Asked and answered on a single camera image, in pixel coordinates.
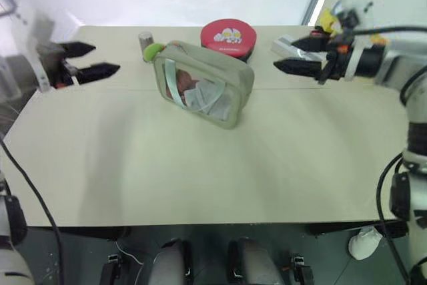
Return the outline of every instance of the table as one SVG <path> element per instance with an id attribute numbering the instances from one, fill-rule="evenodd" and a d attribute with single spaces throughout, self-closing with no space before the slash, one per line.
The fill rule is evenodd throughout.
<path id="1" fill-rule="evenodd" d="M 398 94 L 367 81 L 286 75 L 271 42 L 308 27 L 255 27 L 254 90 L 235 129 L 164 100 L 137 34 L 199 43 L 199 27 L 82 27 L 97 50 L 74 64 L 108 61 L 110 79 L 36 93 L 6 142 L 59 226 L 128 226 L 378 219 L 375 189 L 405 146 Z M 48 226 L 23 178 L 1 154 L 30 226 Z M 388 208 L 390 179 L 384 186 Z M 386 217 L 392 218 L 387 210 Z"/>

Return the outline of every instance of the beige tabletop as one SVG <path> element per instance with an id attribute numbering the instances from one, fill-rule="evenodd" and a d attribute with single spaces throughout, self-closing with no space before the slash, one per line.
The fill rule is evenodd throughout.
<path id="1" fill-rule="evenodd" d="M 199 27 L 82 27 L 97 50 L 73 61 L 118 63 L 110 79 L 36 93 L 6 142 L 60 226 L 375 220 L 375 189 L 407 130 L 398 94 L 367 81 L 286 75 L 277 37 L 256 27 L 254 90 L 235 129 L 168 103 L 137 35 L 199 43 Z M 49 225 L 23 178 L 1 169 L 31 226 Z M 388 189 L 383 192 L 387 208 Z M 392 217 L 387 210 L 386 217 Z"/>

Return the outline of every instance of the floor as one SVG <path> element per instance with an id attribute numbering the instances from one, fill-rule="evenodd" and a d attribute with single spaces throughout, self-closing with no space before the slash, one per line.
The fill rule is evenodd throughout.
<path id="1" fill-rule="evenodd" d="M 355 231 L 334 232 L 318 237 L 307 235 L 303 225 L 203 225 L 203 226 L 142 226 L 134 227 L 128 236 L 119 239 L 122 248 L 145 262 L 137 284 L 147 284 L 153 258 L 171 238 L 188 240 L 193 252 L 194 284 L 226 283 L 226 252 L 228 242 L 240 236 L 257 240 L 270 253 L 276 265 L 286 267 L 289 255 L 301 254 L 312 267 L 316 285 L 402 284 L 384 240 L 366 260 L 355 261 L 347 253 L 347 243 Z M 395 240 L 404 262 L 408 262 L 407 237 Z M 114 242 L 63 235 L 66 279 L 68 284 L 99 283 L 101 269 L 109 254 L 118 250 Z M 19 246 L 36 279 L 36 285 L 56 284 L 56 247 L 53 234 L 32 228 Z M 134 284 L 139 266 L 130 262 L 117 285 Z M 286 284 L 297 284 L 289 272 L 283 273 Z"/>

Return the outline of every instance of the red round container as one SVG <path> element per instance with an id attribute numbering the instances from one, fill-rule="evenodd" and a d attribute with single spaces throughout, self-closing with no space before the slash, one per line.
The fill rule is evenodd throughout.
<path id="1" fill-rule="evenodd" d="M 237 19 L 212 21 L 201 30 L 203 47 L 247 61 L 256 42 L 256 32 L 247 23 Z"/>

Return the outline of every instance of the green pouch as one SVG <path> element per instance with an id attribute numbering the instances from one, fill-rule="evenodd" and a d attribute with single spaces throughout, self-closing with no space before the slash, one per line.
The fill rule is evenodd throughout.
<path id="1" fill-rule="evenodd" d="M 182 41 L 151 59 L 163 98 L 224 128 L 237 124 L 254 84 L 246 63 Z"/>

